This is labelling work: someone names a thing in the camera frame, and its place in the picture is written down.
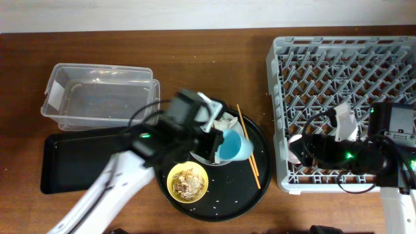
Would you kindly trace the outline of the white napkin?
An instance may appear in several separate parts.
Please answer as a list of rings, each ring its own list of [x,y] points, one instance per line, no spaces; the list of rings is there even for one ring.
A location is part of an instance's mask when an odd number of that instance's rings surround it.
[[[231,129],[238,122],[237,117],[232,118],[221,118],[213,122],[213,127],[217,130],[224,131]]]

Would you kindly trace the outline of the blue cup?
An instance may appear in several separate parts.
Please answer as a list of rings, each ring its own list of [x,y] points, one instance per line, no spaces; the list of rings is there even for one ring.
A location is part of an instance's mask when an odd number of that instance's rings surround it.
[[[217,151],[222,161],[244,161],[254,152],[253,143],[233,129],[223,131],[223,138]]]

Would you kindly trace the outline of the grey round plate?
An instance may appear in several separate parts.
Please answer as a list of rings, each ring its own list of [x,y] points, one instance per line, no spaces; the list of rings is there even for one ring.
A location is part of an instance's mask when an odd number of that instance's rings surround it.
[[[230,111],[226,111],[225,113],[223,113],[223,115],[220,117],[221,118],[232,118],[232,117],[237,117],[238,118],[238,122],[231,128],[232,130],[236,131],[239,135],[244,135],[244,131],[242,128],[242,125],[240,123],[240,118],[238,116],[232,115],[232,113]],[[223,166],[226,164],[229,164],[231,161],[225,161],[222,160],[220,157],[218,157],[217,153],[215,153],[214,155],[214,159],[205,159],[203,157],[200,157],[199,155],[191,152],[190,153],[198,162],[208,165],[208,166]]]

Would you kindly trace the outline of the wooden chopstick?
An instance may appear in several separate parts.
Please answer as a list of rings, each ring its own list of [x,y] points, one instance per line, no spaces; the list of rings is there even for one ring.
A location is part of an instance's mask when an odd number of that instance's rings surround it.
[[[259,180],[258,180],[259,173],[258,173],[258,169],[257,169],[256,163],[255,163],[255,160],[254,160],[254,155],[250,156],[249,163],[250,163],[250,166],[251,166],[251,169],[252,169],[252,172],[253,172],[253,176],[254,176],[257,188],[260,189],[261,186],[260,186],[260,183],[259,183]]]
[[[240,109],[240,107],[239,107],[239,104],[237,104],[237,110],[238,110],[238,112],[239,112],[240,121],[241,121],[241,125],[242,125],[242,128],[243,128],[243,131],[244,131],[245,137],[246,137],[246,139],[247,139],[247,140],[249,140],[249,141],[250,141],[250,138],[249,138],[249,136],[248,136],[248,132],[247,132],[247,128],[246,128],[246,125],[245,125],[245,122],[244,122],[244,117],[243,117],[243,114],[242,114],[241,109]]]

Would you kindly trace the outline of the yellow bowl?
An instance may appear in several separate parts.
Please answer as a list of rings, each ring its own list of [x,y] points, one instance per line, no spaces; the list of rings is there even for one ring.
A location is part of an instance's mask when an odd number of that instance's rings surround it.
[[[205,169],[198,163],[187,161],[175,165],[166,180],[169,194],[181,203],[194,203],[207,192],[209,179]]]

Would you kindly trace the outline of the food scraps pile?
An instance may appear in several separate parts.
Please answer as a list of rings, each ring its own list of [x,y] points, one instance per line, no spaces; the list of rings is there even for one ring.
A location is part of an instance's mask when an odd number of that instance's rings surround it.
[[[196,200],[200,197],[204,187],[204,178],[193,168],[182,170],[173,175],[172,190],[182,200]]]

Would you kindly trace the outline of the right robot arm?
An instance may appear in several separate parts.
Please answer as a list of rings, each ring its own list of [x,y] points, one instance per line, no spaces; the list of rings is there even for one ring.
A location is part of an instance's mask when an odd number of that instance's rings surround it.
[[[415,133],[412,105],[373,103],[367,138],[358,139],[358,121],[347,103],[308,119],[327,116],[335,135],[309,134],[303,129],[289,140],[296,163],[320,169],[375,177],[380,188],[387,233],[415,232]]]

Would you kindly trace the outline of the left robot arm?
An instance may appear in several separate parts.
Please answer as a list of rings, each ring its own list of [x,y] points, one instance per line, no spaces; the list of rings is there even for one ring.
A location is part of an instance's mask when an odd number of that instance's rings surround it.
[[[201,92],[179,91],[139,124],[129,124],[121,133],[122,148],[113,154],[83,197],[51,229],[51,233],[102,233],[125,204],[155,176],[155,170],[174,161],[182,163],[190,152],[208,160],[223,143],[213,122],[226,104]],[[148,119],[156,117],[156,124]]]

